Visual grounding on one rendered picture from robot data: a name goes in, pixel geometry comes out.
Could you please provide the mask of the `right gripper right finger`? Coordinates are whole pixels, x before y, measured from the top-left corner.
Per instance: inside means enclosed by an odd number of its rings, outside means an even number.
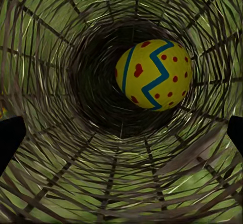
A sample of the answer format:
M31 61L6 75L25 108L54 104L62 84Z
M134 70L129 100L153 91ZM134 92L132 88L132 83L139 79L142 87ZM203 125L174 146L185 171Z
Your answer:
M231 116L227 130L228 136L243 155L243 118Z

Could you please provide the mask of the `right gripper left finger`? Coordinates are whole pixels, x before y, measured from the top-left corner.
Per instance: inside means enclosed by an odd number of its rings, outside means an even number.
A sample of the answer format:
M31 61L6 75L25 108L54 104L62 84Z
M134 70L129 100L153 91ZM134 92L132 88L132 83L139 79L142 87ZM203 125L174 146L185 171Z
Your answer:
M22 116L0 121L0 176L26 136Z

